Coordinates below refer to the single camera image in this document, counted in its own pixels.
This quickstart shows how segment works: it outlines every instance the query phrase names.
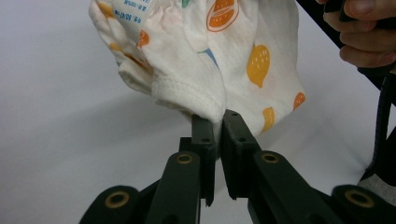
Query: fabric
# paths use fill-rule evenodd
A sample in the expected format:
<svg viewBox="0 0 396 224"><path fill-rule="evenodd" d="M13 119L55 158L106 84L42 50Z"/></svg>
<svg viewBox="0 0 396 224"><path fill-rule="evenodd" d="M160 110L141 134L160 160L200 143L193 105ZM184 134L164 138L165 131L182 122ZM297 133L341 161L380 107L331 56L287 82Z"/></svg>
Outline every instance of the fabric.
<svg viewBox="0 0 396 224"><path fill-rule="evenodd" d="M231 109L258 135L305 100L294 1L92 0L90 16L125 83L159 105L217 124Z"/></svg>

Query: white surface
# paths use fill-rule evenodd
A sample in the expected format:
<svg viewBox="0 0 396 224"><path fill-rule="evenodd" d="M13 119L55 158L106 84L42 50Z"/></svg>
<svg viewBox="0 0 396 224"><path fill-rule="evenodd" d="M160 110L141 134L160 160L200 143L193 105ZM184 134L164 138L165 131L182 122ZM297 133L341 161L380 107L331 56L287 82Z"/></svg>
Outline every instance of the white surface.
<svg viewBox="0 0 396 224"><path fill-rule="evenodd" d="M157 180L190 135L180 114L122 83L88 4L0 3L0 223L78 223L103 190ZM330 193L355 184L371 160L378 90L304 13L300 24L307 100L258 139ZM229 199L219 162L217 180L201 223L251 223L246 200Z"/></svg>

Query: human hand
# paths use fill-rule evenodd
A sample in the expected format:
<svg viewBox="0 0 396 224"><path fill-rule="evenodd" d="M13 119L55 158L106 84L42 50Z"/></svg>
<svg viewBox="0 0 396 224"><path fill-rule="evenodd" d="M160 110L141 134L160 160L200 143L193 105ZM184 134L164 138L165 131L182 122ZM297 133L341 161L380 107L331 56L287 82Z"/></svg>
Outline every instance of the human hand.
<svg viewBox="0 0 396 224"><path fill-rule="evenodd" d="M328 0L317 0L325 4ZM341 32L341 58L358 67L381 67L396 61L396 30L375 28L377 21L396 17L396 0L346 0L345 13L356 21L339 21L340 12L324 20Z"/></svg>

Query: white cloth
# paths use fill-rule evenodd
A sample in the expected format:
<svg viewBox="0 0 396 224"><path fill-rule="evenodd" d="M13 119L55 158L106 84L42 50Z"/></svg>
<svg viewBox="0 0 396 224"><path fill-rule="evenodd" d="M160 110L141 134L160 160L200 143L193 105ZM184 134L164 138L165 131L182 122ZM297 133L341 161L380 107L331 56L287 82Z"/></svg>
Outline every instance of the white cloth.
<svg viewBox="0 0 396 224"><path fill-rule="evenodd" d="M294 1L92 0L90 16L122 79L160 105L213 123L228 108L258 135L305 99Z"/></svg>

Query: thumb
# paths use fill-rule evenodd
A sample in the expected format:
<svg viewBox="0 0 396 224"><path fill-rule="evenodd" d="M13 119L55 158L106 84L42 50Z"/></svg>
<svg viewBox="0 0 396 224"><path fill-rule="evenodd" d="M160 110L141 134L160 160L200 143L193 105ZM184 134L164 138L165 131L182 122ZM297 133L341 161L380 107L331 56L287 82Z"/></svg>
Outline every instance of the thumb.
<svg viewBox="0 0 396 224"><path fill-rule="evenodd" d="M346 0L345 13L360 21L396 17L396 0Z"/></svg>

